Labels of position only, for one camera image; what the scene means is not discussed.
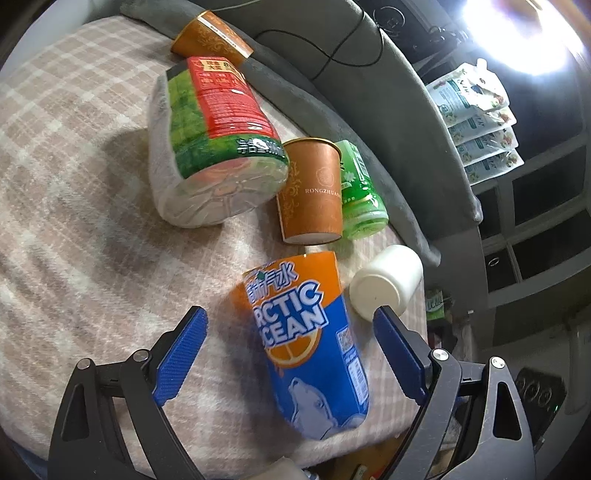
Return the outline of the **blue orange Arctic Ocean cup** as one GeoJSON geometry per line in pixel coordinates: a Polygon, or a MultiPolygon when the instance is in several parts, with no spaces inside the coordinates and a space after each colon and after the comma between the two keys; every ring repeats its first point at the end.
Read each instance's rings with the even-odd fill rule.
{"type": "Polygon", "coordinates": [[[332,251],[291,256],[242,276],[277,407],[304,438],[358,428],[370,389],[332,251]]]}

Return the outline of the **white plastic cup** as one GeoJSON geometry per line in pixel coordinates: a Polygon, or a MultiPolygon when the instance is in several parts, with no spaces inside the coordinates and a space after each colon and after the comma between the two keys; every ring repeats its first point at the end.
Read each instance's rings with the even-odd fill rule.
{"type": "Polygon", "coordinates": [[[356,272],[349,283],[353,309],[369,322],[383,306],[389,306],[401,316],[421,283],[423,273],[422,261],[414,250],[404,245],[387,247],[356,272]]]}

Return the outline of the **orange paper cup near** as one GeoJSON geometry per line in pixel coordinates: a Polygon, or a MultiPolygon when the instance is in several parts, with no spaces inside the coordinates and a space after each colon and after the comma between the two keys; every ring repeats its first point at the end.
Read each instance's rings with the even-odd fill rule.
{"type": "Polygon", "coordinates": [[[342,237],[341,151],[335,143],[305,137],[283,144],[290,160],[286,186],[277,194],[283,241],[322,245],[342,237]]]}

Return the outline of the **orange paper cup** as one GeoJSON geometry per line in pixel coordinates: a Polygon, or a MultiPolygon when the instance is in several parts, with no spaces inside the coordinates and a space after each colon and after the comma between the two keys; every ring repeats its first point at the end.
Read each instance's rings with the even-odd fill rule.
{"type": "Polygon", "coordinates": [[[183,58],[223,57],[235,67],[252,56],[253,49],[211,10],[205,10],[183,27],[171,45],[183,58]]]}
{"type": "Polygon", "coordinates": [[[341,151],[335,143],[305,137],[283,144],[290,160],[286,186],[277,194],[283,241],[322,245],[342,237],[341,151]]]}

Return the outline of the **orange paper cup far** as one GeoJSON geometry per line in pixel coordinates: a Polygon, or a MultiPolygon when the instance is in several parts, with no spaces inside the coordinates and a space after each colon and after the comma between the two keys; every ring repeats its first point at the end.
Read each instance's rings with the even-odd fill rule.
{"type": "Polygon", "coordinates": [[[223,57],[235,67],[252,56],[253,49],[211,10],[205,10],[183,27],[171,45],[183,58],[223,57]]]}

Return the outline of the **black device with dials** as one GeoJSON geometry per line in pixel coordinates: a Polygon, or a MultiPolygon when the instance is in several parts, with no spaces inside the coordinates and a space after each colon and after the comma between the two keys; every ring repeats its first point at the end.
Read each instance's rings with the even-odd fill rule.
{"type": "Polygon", "coordinates": [[[544,435],[565,401],[565,382],[560,376],[523,367],[515,385],[530,427],[534,452],[538,453],[545,442],[544,435]]]}

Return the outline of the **green paper shopping bag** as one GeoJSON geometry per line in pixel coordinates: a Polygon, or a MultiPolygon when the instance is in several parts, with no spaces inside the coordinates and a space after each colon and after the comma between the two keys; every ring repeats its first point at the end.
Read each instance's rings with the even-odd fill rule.
{"type": "Polygon", "coordinates": [[[425,297],[427,321],[435,321],[445,318],[445,298],[440,289],[430,290],[425,297]]]}

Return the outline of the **detergent refill pouch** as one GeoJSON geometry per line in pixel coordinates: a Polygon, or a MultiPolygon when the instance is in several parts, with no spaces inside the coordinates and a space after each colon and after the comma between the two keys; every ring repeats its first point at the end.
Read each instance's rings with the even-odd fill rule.
{"type": "Polygon", "coordinates": [[[513,129],[507,127],[469,140],[457,146],[457,151],[463,165],[470,166],[503,152],[514,150],[518,145],[513,129]]]}
{"type": "Polygon", "coordinates": [[[448,128],[455,146],[488,135],[517,123],[509,107],[482,112],[448,128]]]}
{"type": "Polygon", "coordinates": [[[427,85],[427,91],[447,127],[453,127],[478,113],[509,105],[508,94],[484,58],[475,65],[463,63],[452,72],[427,85]]]}
{"type": "Polygon", "coordinates": [[[464,168],[471,186],[495,179],[525,164],[516,150],[505,151],[464,168]]]}

